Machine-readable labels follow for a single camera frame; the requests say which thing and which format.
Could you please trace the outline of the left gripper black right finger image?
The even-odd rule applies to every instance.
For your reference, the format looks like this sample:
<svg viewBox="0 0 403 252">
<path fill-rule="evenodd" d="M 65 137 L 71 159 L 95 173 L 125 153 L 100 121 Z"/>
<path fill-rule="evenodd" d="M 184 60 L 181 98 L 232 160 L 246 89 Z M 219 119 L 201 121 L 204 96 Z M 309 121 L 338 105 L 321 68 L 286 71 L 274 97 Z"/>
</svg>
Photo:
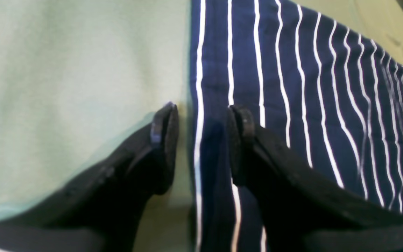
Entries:
<svg viewBox="0 0 403 252">
<path fill-rule="evenodd" d="M 403 215 L 313 170 L 245 107 L 227 112 L 233 183 L 259 205 L 273 252 L 403 252 Z"/>
</svg>

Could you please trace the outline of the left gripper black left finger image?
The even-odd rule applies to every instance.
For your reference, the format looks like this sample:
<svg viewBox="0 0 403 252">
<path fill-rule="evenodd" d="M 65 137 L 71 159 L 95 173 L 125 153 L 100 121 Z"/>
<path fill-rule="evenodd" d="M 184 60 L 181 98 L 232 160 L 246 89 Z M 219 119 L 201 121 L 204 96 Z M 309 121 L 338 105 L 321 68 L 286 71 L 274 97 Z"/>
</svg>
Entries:
<svg viewBox="0 0 403 252">
<path fill-rule="evenodd" d="M 131 252 L 147 201 L 171 187 L 177 105 L 27 211 L 0 220 L 0 252 Z"/>
</svg>

